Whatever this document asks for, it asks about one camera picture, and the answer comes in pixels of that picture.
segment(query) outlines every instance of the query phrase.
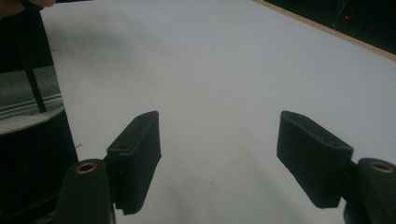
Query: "white table surface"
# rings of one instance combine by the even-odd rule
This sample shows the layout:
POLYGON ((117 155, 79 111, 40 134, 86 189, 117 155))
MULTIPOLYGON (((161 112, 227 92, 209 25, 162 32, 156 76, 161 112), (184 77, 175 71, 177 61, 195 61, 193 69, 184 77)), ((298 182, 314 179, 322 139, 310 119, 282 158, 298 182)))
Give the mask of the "white table surface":
POLYGON ((163 158, 122 223, 344 223, 276 157, 282 110, 396 163, 396 62, 250 0, 114 0, 42 11, 78 156, 160 112, 163 158))

